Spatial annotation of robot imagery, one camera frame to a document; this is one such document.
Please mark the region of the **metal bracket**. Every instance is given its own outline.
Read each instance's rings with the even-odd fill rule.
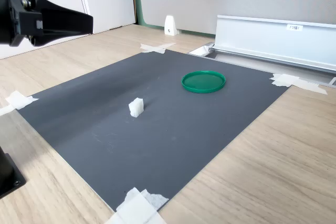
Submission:
[[[209,42],[205,44],[204,46],[201,46],[195,50],[192,50],[189,52],[189,55],[197,55],[197,56],[202,56],[206,57],[207,55],[211,54],[213,52],[213,46],[215,45],[214,42]]]

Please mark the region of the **white bracket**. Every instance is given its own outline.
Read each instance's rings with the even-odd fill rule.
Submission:
[[[168,15],[164,23],[164,34],[175,36],[179,34],[180,31],[176,29],[175,20],[173,16]]]

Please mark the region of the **label sticker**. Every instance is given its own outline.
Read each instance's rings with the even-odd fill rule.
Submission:
[[[287,25],[287,30],[290,30],[290,31],[302,31],[303,30],[303,26],[288,24]]]

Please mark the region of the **green wall trim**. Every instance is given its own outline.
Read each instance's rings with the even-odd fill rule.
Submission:
[[[153,25],[146,24],[145,20],[143,19],[141,0],[135,0],[135,6],[136,6],[136,11],[137,11],[137,24],[138,25],[152,27],[152,28],[158,28],[158,29],[163,30],[162,26],[153,26]],[[198,32],[195,32],[195,31],[182,30],[182,33],[215,38],[214,34],[198,33]]]

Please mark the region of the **black mount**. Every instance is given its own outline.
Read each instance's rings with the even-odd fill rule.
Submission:
[[[0,44],[17,47],[24,38],[33,46],[92,34],[93,18],[48,0],[0,0]]]
[[[0,199],[22,187],[25,178],[8,154],[0,147]]]

